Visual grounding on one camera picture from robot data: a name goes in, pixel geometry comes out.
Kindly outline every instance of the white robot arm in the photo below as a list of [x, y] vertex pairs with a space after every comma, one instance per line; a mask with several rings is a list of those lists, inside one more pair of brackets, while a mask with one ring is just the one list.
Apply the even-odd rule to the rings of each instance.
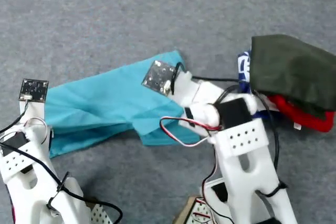
[[[207, 183], [203, 197], [216, 208], [213, 213], [216, 221], [220, 224], [296, 224], [285, 186], [279, 181], [268, 150], [262, 120], [252, 118], [257, 111], [254, 96], [230, 93], [220, 101], [218, 98], [224, 90], [218, 86], [207, 81], [194, 82], [191, 73], [183, 71], [172, 84], [172, 75], [174, 67], [155, 61], [143, 85], [184, 107], [182, 118], [223, 127], [209, 136], [204, 127], [190, 120], [180, 120], [181, 126], [200, 136], [208, 136], [208, 141], [214, 145], [223, 178]], [[242, 157], [248, 160], [247, 166], [243, 165]], [[228, 194], [225, 202], [211, 190], [212, 186], [223, 182], [223, 190]], [[270, 211], [257, 191], [264, 195]], [[231, 220], [221, 217], [219, 212], [224, 212]]]
[[60, 180], [49, 158], [52, 130], [44, 121], [47, 81], [24, 79], [21, 117], [5, 131], [0, 172], [9, 191], [15, 224], [112, 224], [103, 207], [90, 209], [77, 181]]

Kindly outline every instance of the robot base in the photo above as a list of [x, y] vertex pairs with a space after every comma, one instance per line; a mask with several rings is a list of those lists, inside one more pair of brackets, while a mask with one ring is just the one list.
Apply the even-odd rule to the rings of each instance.
[[[216, 185], [220, 185], [224, 183], [224, 178], [218, 178], [212, 181], [209, 181], [205, 184], [204, 194], [208, 204], [219, 214], [232, 218], [229, 206], [226, 202], [222, 202], [216, 192], [213, 190], [213, 187]], [[251, 223], [260, 223], [262, 221], [268, 220], [271, 218], [264, 202], [259, 198], [257, 194], [253, 194], [252, 196], [252, 206], [253, 210], [251, 211]], [[218, 224], [232, 224], [232, 222], [224, 217], [219, 216], [215, 212], [213, 212], [215, 219]]]

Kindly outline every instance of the gray table surface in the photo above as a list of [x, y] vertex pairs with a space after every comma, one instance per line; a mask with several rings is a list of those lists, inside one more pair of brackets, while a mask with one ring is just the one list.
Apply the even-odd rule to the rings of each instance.
[[[173, 49], [194, 74], [235, 77], [236, 55], [251, 36], [274, 33], [336, 53], [336, 0], [0, 0], [0, 7], [1, 127], [18, 114], [22, 78], [54, 87]], [[278, 173], [298, 222], [336, 223], [336, 131], [298, 132], [288, 123], [279, 132]], [[146, 147], [134, 133], [53, 159], [85, 194], [120, 206], [128, 224], [171, 223], [212, 162], [208, 144]], [[0, 184], [0, 223], [11, 223]]]

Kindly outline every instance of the blue cloth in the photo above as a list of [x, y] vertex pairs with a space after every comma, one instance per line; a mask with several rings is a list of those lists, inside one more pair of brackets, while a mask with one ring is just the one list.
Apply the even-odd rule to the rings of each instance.
[[[51, 157], [89, 147], [131, 129], [137, 131], [144, 145], [174, 144], [161, 131], [159, 119], [181, 116], [183, 109], [141, 84], [154, 60], [172, 65], [183, 63], [180, 54], [173, 51], [50, 89], [46, 122], [55, 132]], [[166, 127], [185, 143], [199, 140], [197, 134], [179, 126], [177, 121], [166, 122]]]
[[[250, 61], [251, 61], [251, 50], [244, 51], [241, 54], [238, 54], [238, 78], [242, 82], [239, 83], [240, 91], [242, 93], [251, 93], [250, 87]], [[282, 114], [278, 111], [272, 111], [273, 116], [282, 119]], [[269, 118], [268, 112], [265, 110], [258, 111], [254, 118]]]

